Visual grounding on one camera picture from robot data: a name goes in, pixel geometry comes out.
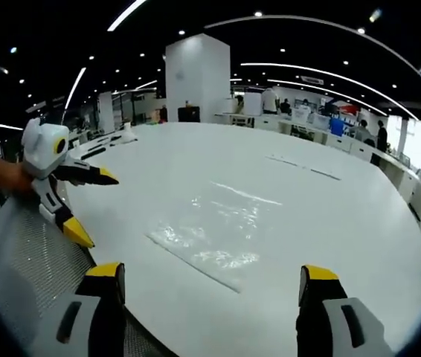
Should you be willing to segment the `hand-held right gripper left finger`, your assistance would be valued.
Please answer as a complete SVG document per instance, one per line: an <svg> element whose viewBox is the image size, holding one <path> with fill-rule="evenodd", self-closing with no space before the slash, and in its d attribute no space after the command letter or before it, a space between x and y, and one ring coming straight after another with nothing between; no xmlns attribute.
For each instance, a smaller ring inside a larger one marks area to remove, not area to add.
<svg viewBox="0 0 421 357"><path fill-rule="evenodd" d="M125 267L90 268L73 293L64 293L42 316L35 356L122 356L126 316Z"/></svg>

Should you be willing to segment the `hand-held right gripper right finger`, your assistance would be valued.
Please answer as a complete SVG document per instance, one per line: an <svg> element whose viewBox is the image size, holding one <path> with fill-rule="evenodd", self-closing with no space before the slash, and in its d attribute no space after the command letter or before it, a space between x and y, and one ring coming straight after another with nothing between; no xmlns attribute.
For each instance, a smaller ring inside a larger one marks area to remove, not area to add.
<svg viewBox="0 0 421 357"><path fill-rule="evenodd" d="M299 356L393 356L382 322L338 276L326 268L301 267L296 333Z"/></svg>

